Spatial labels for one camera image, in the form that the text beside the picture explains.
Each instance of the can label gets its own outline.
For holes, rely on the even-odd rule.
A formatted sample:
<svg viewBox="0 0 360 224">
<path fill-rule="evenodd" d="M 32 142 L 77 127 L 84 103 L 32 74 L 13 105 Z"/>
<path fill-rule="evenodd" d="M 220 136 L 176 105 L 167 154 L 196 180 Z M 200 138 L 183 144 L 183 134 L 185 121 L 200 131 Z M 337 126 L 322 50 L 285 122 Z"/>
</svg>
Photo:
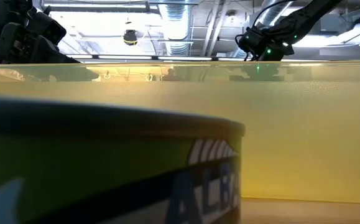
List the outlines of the can label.
<svg viewBox="0 0 360 224">
<path fill-rule="evenodd" d="M 221 139 L 0 137 L 0 223 L 237 223 L 238 152 Z"/>
</svg>

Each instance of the security camera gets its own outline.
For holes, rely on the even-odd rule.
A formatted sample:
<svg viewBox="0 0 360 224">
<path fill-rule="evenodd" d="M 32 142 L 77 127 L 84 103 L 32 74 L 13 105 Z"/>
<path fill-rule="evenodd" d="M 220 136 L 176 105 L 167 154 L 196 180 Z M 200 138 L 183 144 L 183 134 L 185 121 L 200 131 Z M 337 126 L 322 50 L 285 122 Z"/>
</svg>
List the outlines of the security camera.
<svg viewBox="0 0 360 224">
<path fill-rule="evenodd" d="M 137 37 L 135 30 L 126 30 L 126 33 L 123 36 L 123 41 L 128 46 L 134 46 L 137 44 Z"/>
</svg>

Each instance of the green stripe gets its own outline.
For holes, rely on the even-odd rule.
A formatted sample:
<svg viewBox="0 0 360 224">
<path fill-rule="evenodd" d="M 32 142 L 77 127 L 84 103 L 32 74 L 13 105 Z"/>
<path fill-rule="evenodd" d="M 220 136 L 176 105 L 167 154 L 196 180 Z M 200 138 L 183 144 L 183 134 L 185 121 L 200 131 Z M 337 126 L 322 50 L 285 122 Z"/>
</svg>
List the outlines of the green stripe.
<svg viewBox="0 0 360 224">
<path fill-rule="evenodd" d="M 24 222 L 98 192 L 184 168 L 192 142 L 0 136 L 0 185 L 25 179 L 17 206 Z"/>
</svg>

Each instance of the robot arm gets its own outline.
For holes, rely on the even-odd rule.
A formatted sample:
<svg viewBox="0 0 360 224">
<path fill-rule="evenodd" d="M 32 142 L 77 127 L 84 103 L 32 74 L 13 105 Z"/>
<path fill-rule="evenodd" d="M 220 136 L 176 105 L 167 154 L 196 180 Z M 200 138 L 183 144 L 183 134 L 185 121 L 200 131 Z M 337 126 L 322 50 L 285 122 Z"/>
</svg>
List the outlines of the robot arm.
<svg viewBox="0 0 360 224">
<path fill-rule="evenodd" d="M 341 1 L 313 0 L 268 29 L 248 27 L 239 40 L 239 48 L 252 53 L 254 60 L 280 61 L 284 55 L 294 54 L 292 44 L 305 37 L 314 24 Z"/>
<path fill-rule="evenodd" d="M 59 52 L 57 45 L 67 32 L 49 12 L 49 7 L 37 12 L 32 0 L 0 0 L 0 63 L 79 63 Z M 50 75 L 58 81 L 98 78 L 85 67 L 73 67 L 70 73 L 52 69 L 31 75 L 44 81 Z"/>
</svg>

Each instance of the ceiling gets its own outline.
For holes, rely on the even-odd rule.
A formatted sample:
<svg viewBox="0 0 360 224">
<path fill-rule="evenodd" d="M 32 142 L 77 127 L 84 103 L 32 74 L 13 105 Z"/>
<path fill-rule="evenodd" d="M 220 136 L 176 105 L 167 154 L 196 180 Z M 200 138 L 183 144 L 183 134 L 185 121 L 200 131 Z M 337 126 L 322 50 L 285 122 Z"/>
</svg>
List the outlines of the ceiling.
<svg viewBox="0 0 360 224">
<path fill-rule="evenodd" d="M 175 32 L 178 27 L 165 26 L 166 21 L 159 13 L 161 4 L 149 1 L 150 12 L 140 13 L 128 6 L 144 6 L 144 2 L 115 1 L 115 0 L 45 0 L 39 4 L 41 7 L 52 5 L 53 11 L 50 16 L 58 21 L 67 30 L 67 35 L 58 45 L 66 54 L 97 54 L 97 55 L 167 55 L 167 38 L 165 32 L 172 29 Z M 208 22 L 214 0 L 169 0 L 171 3 L 187 3 L 192 5 L 188 44 L 190 51 L 188 56 L 200 56 L 208 32 Z M 242 34 L 245 21 L 248 16 L 258 12 L 263 0 L 242 1 L 232 0 L 219 30 L 219 41 L 214 44 L 212 56 L 220 55 L 229 57 L 231 52 L 237 49 L 234 38 Z M 289 9 L 298 9 L 310 1 L 299 0 L 292 3 Z M 360 10 L 360 0 L 343 1 L 339 7 L 331 13 L 334 17 L 331 22 L 324 21 L 322 24 L 332 24 L 328 29 L 346 31 L 350 23 L 345 22 L 338 14 Z M 137 30 L 138 43 L 128 46 L 123 41 L 125 30 Z M 347 47 L 295 47 L 295 55 L 287 58 L 305 60 L 360 60 L 360 46 Z"/>
</svg>

